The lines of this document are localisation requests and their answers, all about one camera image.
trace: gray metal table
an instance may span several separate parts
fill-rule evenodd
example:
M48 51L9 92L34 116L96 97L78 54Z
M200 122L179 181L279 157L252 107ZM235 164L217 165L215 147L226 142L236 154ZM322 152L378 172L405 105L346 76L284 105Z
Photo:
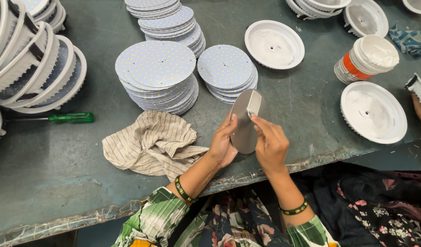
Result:
M353 155L385 148L353 132L340 109L345 88L334 64L356 37L343 28L343 16L302 21L283 0L182 0L195 11L207 46L229 44L246 50L246 27L275 20L301 29L305 61L290 70L271 70L255 62L258 90L267 99L271 121L283 126L291 142L287 163L300 171ZM399 0L378 0L392 26L421 30L421 18ZM102 139L135 121L142 110L128 97L115 75L116 57L144 41L137 19L123 0L62 0L69 15L64 34L81 49L88 72L81 91L61 113L92 111L92 124L11 123L0 140L0 246L104 222L131 214L139 199L169 183L166 177L119 170L103 155ZM421 139L421 126L405 82L421 76L421 59L400 53L393 71L371 78L399 100L408 117L402 142ZM196 145L209 146L213 132L231 105L211 96L203 81L197 103L182 117L199 133ZM416 167L405 167L407 170ZM254 154L239 155L221 170L204 194L266 179Z

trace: green bangle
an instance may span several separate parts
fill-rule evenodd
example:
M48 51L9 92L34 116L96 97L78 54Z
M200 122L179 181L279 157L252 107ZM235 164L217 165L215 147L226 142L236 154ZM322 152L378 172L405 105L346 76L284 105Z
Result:
M198 198L192 198L190 197L188 194L186 194L186 192L183 190L183 188L180 185L180 175L177 176L174 180L175 183L175 188L177 188L177 191L179 192L179 194L182 196L183 199L185 199L187 202L189 203L195 203L198 201Z
M285 215L296 215L296 214L302 213L307 208L307 206L308 206L308 203L306 202L306 197L304 197L304 203L300 207L293 210L283 210L279 206L279 210Z

